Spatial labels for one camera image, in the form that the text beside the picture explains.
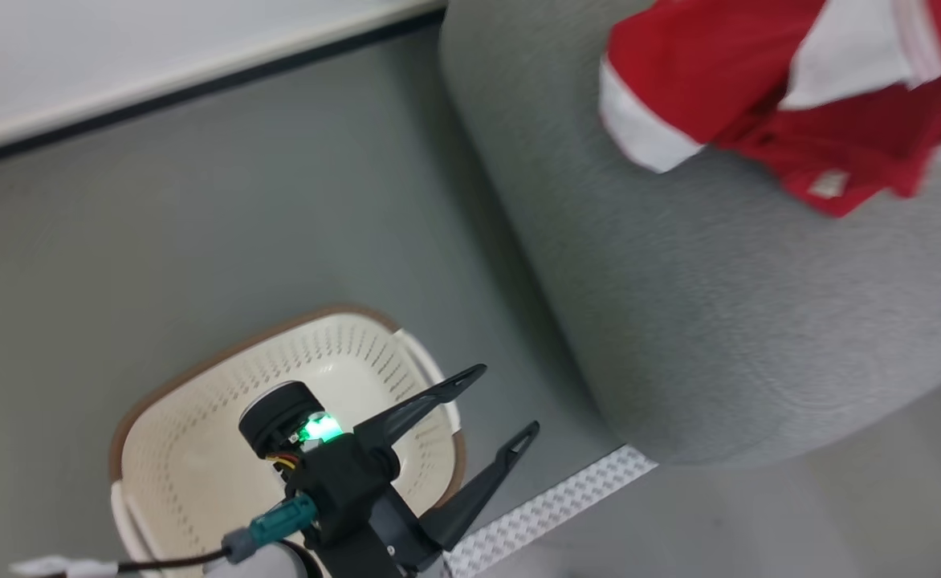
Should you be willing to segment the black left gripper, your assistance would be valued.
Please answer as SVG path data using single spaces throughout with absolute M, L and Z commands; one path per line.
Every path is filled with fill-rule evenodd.
M 302 454 L 302 493 L 316 519 L 304 546 L 330 577 L 416 577 L 451 552 L 540 432 L 532 421 L 496 451 L 492 464 L 441 507 L 420 517 L 393 487 L 401 472 L 390 447 L 487 370 L 475 364 Z

